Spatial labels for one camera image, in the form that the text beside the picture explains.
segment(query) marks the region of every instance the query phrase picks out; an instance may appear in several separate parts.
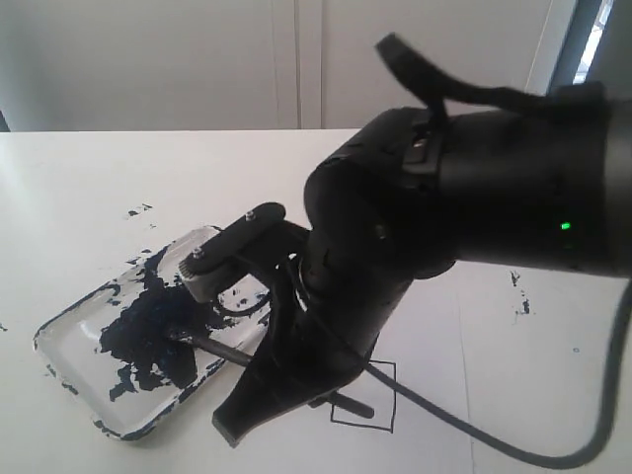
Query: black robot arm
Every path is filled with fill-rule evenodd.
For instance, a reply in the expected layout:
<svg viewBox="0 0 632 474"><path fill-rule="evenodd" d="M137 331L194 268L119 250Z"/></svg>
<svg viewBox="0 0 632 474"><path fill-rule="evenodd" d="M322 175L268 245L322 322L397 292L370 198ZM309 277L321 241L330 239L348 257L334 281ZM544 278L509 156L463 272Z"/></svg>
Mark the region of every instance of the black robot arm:
<svg viewBox="0 0 632 474"><path fill-rule="evenodd" d="M607 101L599 85L545 97L480 88L395 36L377 49L427 107L384 112L318 166L304 194L311 231L281 216L246 235L247 216L225 231L239 227L242 238L229 240L239 245L205 244L272 294L270 328L213 416L232 445L289 410L331 401L365 369L380 378L368 360L382 326L414 279L456 260L632 275L631 103ZM449 117L445 100L495 109ZM553 468L591 458L516 451L504 450Z"/></svg>

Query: white wall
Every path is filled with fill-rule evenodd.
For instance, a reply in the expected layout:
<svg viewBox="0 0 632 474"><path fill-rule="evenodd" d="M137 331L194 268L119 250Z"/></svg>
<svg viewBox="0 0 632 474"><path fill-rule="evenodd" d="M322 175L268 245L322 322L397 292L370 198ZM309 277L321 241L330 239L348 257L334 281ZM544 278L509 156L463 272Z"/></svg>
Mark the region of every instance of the white wall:
<svg viewBox="0 0 632 474"><path fill-rule="evenodd" d="M13 129L296 126L292 9L291 0L3 0L0 17L20 35L5 45L19 57L1 51L0 70L18 61L38 77L0 84L0 107ZM276 61L278 42L289 61ZM11 101L33 89L41 117L23 119Z"/></svg>
<svg viewBox="0 0 632 474"><path fill-rule="evenodd" d="M14 130L362 126L417 101L395 31L480 84L543 92L575 0L2 0Z"/></svg>
<svg viewBox="0 0 632 474"><path fill-rule="evenodd" d="M531 79L530 90L545 92L575 0L322 3L321 122L336 128L361 126L384 109L418 103L374 52L391 31L457 77L518 89Z"/></svg>

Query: white table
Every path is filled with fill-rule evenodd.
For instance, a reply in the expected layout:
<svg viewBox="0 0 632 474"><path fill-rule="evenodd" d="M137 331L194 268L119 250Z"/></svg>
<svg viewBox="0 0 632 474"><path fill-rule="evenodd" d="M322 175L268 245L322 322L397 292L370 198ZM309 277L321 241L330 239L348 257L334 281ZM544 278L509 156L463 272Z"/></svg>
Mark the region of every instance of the white table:
<svg viewBox="0 0 632 474"><path fill-rule="evenodd" d="M202 224L227 225L258 203L282 202L290 220L307 225L304 180L352 133L0 135L0 472L543 472L401 397L394 434L331 424L327 407L302 408L233 450L210 415L239 376L234 366L144 440L114 441L46 376L32 349L39 325L125 271L142 249L159 249ZM129 218L142 203L153 208ZM520 274L516 286L510 271ZM593 429L622 286L612 278L458 264L415 284L376 356L396 361L399 380L478 427L526 449L567 453ZM516 315L525 298L529 314ZM610 445L578 472L629 472L631 357ZM351 387L358 388L379 396L369 382Z"/></svg>

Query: transparent tray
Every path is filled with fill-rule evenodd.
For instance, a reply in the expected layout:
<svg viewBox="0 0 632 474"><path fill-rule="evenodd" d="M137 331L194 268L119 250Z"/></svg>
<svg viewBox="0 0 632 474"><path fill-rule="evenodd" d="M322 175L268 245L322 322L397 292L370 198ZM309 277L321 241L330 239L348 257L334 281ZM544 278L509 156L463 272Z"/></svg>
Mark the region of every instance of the transparent tray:
<svg viewBox="0 0 632 474"><path fill-rule="evenodd" d="M222 317L195 303L180 281L178 263L217 234L194 230L108 281L39 328L36 351L61 385L82 399L94 425L108 436L147 435L205 383L225 360L166 340L170 322L195 327L240 348L266 330L270 306L248 316ZM246 276L219 295L223 306L247 311L268 289Z"/></svg>

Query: cable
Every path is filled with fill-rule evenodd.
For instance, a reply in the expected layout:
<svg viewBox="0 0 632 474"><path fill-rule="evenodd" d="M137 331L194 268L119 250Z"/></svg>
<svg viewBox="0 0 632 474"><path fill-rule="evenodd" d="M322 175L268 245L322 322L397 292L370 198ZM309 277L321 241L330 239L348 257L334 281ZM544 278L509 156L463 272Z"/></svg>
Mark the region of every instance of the cable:
<svg viewBox="0 0 632 474"><path fill-rule="evenodd" d="M467 435L484 442L506 456L527 464L547 469L575 469L595 460L606 447L614 427L614 415L616 412L616 403L619 392L621 365L627 342L630 317L632 316L632 280L628 281L623 294L621 295L616 315L614 317L614 323L610 333L610 342L605 358L605 370L601 387L599 413L592 437L586 445L571 454L564 456L546 456L525 451L479 430L469 423L464 422L463 420L460 420L459 418L456 418L446 412L443 408L435 405L430 400L422 397L407 386L395 381L377 367L371 365L364 357L358 354L356 350L349 345L349 343L336 335L319 317L318 312L313 308L313 306L310 306L309 295L306 294L306 291L300 282L300 277L296 274L295 266L288 262L288 265L285 267L292 279L294 287L299 292L301 299L303 299L307 305L307 310L311 313L311 316L318 323L321 329L323 329L338 344L343 346L344 349L350 353L353 358L355 358L357 363L361 364L364 370L370 373L373 377L394 390L396 393L399 393L414 404L435 415L440 420L443 420Z"/></svg>
<svg viewBox="0 0 632 474"><path fill-rule="evenodd" d="M242 318L244 316L252 316L253 313L255 313L256 311L259 311L261 308L266 306L270 302L270 299L271 299L271 295L270 295L270 292L268 292L264 296L262 296L262 298L259 301L257 301L255 304L253 304L252 306L246 309L241 309L239 311L234 311L232 309L228 309L226 306L220 303L218 296L215 296L213 298L213 310L215 311L215 313L217 313L219 316L222 316L222 317L228 316L231 318Z"/></svg>

